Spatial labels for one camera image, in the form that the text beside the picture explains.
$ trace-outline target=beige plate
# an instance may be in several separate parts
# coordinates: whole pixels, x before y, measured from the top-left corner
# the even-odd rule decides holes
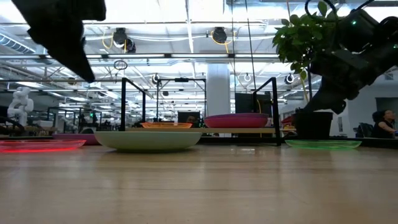
[[[174,151],[194,146],[202,133],[98,131],[95,138],[122,151]]]

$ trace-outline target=white column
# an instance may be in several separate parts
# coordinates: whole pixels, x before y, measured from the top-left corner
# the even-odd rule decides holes
[[[208,64],[207,116],[231,113],[228,64]]]

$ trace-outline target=glowing green plate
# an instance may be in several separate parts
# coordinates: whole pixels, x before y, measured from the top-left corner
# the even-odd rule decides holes
[[[286,140],[286,144],[299,149],[316,150],[352,150],[361,145],[361,141],[321,141],[321,140]]]

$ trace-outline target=plant pot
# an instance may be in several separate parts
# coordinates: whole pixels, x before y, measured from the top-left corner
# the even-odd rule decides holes
[[[300,112],[293,115],[294,126],[300,139],[328,139],[333,113]]]

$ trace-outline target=yellow cable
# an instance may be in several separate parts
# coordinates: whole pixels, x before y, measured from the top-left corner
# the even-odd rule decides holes
[[[228,43],[223,43],[223,44],[221,44],[221,43],[217,42],[217,41],[214,39],[214,37],[213,37],[213,33],[214,33],[214,31],[211,31],[211,33],[210,33],[210,36],[211,36],[211,39],[213,40],[213,42],[214,42],[214,43],[216,43],[216,44],[218,44],[218,45],[225,45],[226,53],[227,53],[227,54],[229,54],[229,50],[228,50],[228,44],[230,44],[230,43],[232,43],[232,41],[234,41],[234,38],[235,38],[235,32],[234,32],[234,34],[233,34],[232,40],[231,40],[231,41],[229,41]]]
[[[300,77],[300,81],[301,81],[301,84],[303,85],[305,100],[306,100],[307,103],[308,103],[310,100],[308,99],[308,96],[307,96],[307,90],[305,89],[304,80],[303,80],[301,77]]]
[[[110,45],[110,46],[107,46],[107,45],[105,44],[105,31],[104,31],[104,36],[102,37],[102,44],[104,45],[104,47],[105,47],[106,49],[110,49],[110,48],[113,46],[113,34],[114,34],[114,33],[112,33],[111,45]]]

